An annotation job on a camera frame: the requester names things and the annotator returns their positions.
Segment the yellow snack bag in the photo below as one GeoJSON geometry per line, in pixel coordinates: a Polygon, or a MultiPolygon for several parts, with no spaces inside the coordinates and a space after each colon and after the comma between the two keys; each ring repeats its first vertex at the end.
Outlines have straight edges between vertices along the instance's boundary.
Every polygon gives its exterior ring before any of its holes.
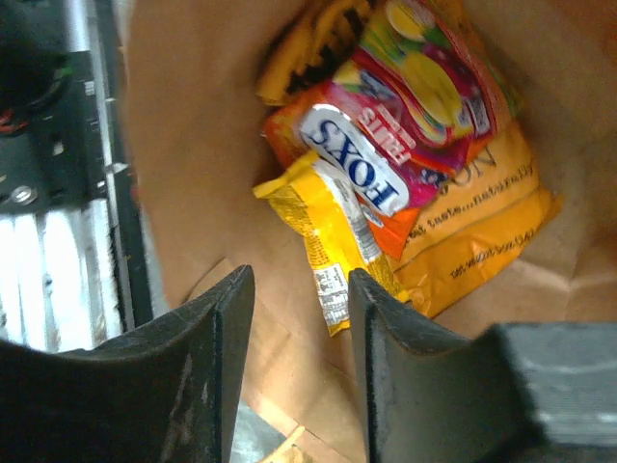
{"type": "Polygon", "coordinates": [[[350,327],[348,277],[355,269],[366,271],[396,300],[409,300],[373,236],[351,181],[316,152],[306,153],[253,193],[303,237],[330,336],[350,327]]]}

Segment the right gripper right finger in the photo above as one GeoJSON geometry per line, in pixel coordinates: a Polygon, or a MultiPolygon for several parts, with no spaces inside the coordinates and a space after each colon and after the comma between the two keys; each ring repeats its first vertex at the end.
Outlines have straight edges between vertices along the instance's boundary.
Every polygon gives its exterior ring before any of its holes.
{"type": "Polygon", "coordinates": [[[612,462],[616,327],[504,323],[470,340],[349,277],[370,462],[612,462]]]}

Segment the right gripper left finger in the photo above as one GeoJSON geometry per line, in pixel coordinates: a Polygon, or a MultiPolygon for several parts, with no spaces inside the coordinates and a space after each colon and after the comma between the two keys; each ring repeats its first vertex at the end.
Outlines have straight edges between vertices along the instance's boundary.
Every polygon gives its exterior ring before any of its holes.
{"type": "Polygon", "coordinates": [[[5,462],[227,462],[255,307],[242,265],[92,350],[1,345],[5,462]]]}

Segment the Fox's fruits candy bag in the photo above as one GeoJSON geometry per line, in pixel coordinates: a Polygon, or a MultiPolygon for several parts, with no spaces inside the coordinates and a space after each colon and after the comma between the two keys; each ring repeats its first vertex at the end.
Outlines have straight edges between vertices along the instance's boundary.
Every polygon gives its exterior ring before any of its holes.
{"type": "Polygon", "coordinates": [[[348,176],[381,249],[399,258],[419,212],[517,115],[459,1],[387,1],[336,72],[277,110],[284,166],[308,150],[348,176]]]}

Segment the red paper bag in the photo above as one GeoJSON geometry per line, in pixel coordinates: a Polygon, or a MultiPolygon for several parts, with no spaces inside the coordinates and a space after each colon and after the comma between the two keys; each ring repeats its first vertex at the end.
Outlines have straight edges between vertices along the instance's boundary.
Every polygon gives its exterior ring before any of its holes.
{"type": "MultiPolygon", "coordinates": [[[[242,264],[255,316],[244,399],[316,462],[361,462],[351,338],[330,337],[301,238],[254,185],[279,165],[260,135],[255,79],[299,1],[139,1],[125,48],[125,116],[172,307],[242,264]]],[[[523,131],[562,211],[522,256],[438,321],[616,317],[616,5],[468,1],[496,66],[523,94],[523,131]]]]}

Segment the orange Kettle chips bag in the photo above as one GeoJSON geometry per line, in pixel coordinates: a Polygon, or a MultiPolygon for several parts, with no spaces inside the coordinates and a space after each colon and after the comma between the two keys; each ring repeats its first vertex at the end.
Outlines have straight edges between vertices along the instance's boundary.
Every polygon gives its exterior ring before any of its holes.
{"type": "MultiPolygon", "coordinates": [[[[310,2],[259,77],[257,93],[271,115],[332,76],[385,2],[310,2]]],[[[399,258],[377,244],[408,291],[406,302],[434,316],[513,261],[558,209],[515,117],[419,212],[399,258]]]]}

